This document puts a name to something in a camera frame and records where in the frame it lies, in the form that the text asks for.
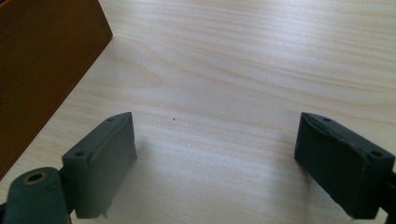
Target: black plastic part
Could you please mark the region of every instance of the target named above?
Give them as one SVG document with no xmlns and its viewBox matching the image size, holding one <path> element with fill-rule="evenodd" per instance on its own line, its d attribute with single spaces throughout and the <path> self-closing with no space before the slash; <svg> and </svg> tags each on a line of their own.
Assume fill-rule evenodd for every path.
<svg viewBox="0 0 396 224">
<path fill-rule="evenodd" d="M 375 218 L 395 158 L 346 127 L 303 113 L 295 159 L 353 218 Z"/>
<path fill-rule="evenodd" d="M 69 210 L 80 218 L 105 215 L 135 159 L 132 114 L 102 122 L 62 157 Z"/>
<path fill-rule="evenodd" d="M 396 174 L 392 174 L 381 189 L 381 207 L 389 214 L 387 223 L 396 224 Z"/>
<path fill-rule="evenodd" d="M 4 223 L 71 223 L 58 171 L 46 167 L 16 178 L 8 192 Z"/>
<path fill-rule="evenodd" d="M 63 156 L 64 168 L 40 168 L 16 178 L 0 224 L 65 224 L 106 214 L 136 159 L 131 113 L 106 119 Z"/>
</svg>

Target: bolt hole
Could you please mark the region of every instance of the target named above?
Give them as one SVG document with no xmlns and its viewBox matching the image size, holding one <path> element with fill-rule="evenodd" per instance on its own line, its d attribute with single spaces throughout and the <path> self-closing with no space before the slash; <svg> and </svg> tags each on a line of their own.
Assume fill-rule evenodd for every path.
<svg viewBox="0 0 396 224">
<path fill-rule="evenodd" d="M 47 173 L 44 172 L 39 172 L 39 173 L 34 173 L 32 175 L 27 176 L 24 180 L 23 180 L 23 184 L 24 185 L 33 185 L 36 184 L 40 181 L 42 181 L 43 179 L 45 179 L 48 176 Z"/>
<path fill-rule="evenodd" d="M 377 151 L 371 151 L 371 154 L 373 156 L 377 156 L 377 157 L 381 157 L 382 156 L 382 154 L 380 152 L 377 152 Z"/>
<path fill-rule="evenodd" d="M 42 174 L 31 175 L 31 176 L 29 176 L 29 178 L 27 178 L 27 182 L 35 182 L 41 178 L 43 178 Z"/>
<path fill-rule="evenodd" d="M 82 156 L 84 156 L 85 154 L 84 154 L 84 152 L 77 152 L 75 155 L 76 155 L 77 157 L 82 157 Z"/>
</svg>

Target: wooden panel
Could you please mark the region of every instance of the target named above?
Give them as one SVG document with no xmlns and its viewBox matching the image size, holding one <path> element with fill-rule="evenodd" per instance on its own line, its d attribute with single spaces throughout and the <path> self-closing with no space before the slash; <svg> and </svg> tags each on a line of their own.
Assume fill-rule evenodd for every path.
<svg viewBox="0 0 396 224">
<path fill-rule="evenodd" d="M 96 0 L 0 5 L 0 176 L 111 39 Z"/>
</svg>

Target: wood grain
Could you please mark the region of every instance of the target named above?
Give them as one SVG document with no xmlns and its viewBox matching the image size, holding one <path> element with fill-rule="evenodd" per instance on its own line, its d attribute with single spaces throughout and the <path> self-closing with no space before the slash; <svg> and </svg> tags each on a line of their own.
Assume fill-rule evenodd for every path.
<svg viewBox="0 0 396 224">
<path fill-rule="evenodd" d="M 396 153 L 393 1 L 101 1 L 114 38 L 0 182 L 134 115 L 138 160 L 109 219 L 350 223 L 293 158 L 302 111 Z M 377 219 L 353 223 L 384 223 Z"/>
</svg>

